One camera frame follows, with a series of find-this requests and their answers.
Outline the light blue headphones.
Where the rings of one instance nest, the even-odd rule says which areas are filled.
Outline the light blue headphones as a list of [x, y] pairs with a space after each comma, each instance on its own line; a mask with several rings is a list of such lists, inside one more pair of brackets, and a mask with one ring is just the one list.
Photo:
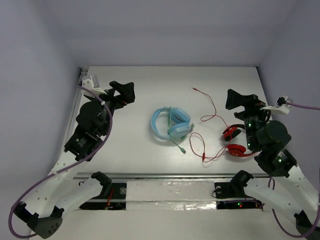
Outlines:
[[[157, 129], [156, 120], [160, 114], [167, 116], [167, 133], [162, 134]], [[180, 107], [165, 106], [157, 109], [151, 116], [150, 125], [155, 136], [164, 141], [181, 140], [195, 127], [191, 117]]]

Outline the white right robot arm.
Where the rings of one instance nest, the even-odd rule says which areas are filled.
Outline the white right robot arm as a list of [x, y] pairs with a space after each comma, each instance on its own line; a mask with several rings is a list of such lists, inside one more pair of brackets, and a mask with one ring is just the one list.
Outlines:
[[295, 224], [299, 234], [290, 234], [290, 237], [318, 240], [320, 192], [308, 181], [297, 160], [285, 148], [292, 139], [285, 125], [269, 119], [271, 114], [288, 114], [297, 104], [282, 96], [275, 105], [267, 106], [255, 94], [241, 95], [229, 89], [226, 109], [240, 106], [244, 110], [234, 113], [234, 116], [244, 123], [247, 148], [257, 153], [254, 160], [258, 166], [289, 195], [264, 186], [258, 178], [241, 170], [229, 182], [215, 187], [216, 196], [256, 199], [269, 206], [273, 214], [280, 213]]

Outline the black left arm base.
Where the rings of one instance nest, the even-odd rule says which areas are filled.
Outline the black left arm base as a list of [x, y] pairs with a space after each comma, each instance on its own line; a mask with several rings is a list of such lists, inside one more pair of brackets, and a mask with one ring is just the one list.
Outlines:
[[111, 191], [106, 196], [96, 196], [83, 203], [81, 210], [125, 210], [126, 209], [127, 184], [116, 182], [112, 184]]

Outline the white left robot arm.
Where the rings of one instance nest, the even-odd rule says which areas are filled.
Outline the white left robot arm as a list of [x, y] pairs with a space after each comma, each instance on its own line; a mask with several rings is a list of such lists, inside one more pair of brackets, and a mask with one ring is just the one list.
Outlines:
[[85, 168], [94, 155], [104, 146], [113, 126], [114, 111], [135, 101], [134, 83], [111, 81], [110, 89], [103, 90], [92, 80], [82, 81], [79, 88], [89, 100], [76, 116], [77, 126], [64, 145], [63, 153], [43, 179], [26, 190], [13, 204], [8, 216], [8, 228], [16, 233], [12, 218], [16, 216], [42, 239], [51, 237], [62, 225], [64, 217], [94, 197], [111, 193], [112, 180], [104, 173], [94, 172], [89, 179], [67, 194], [64, 193], [74, 177]]

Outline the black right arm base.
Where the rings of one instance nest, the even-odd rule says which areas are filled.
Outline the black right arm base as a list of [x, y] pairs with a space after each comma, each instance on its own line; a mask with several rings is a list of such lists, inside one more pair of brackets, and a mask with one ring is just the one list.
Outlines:
[[244, 192], [244, 186], [232, 181], [215, 182], [211, 196], [218, 210], [262, 210], [264, 204]]

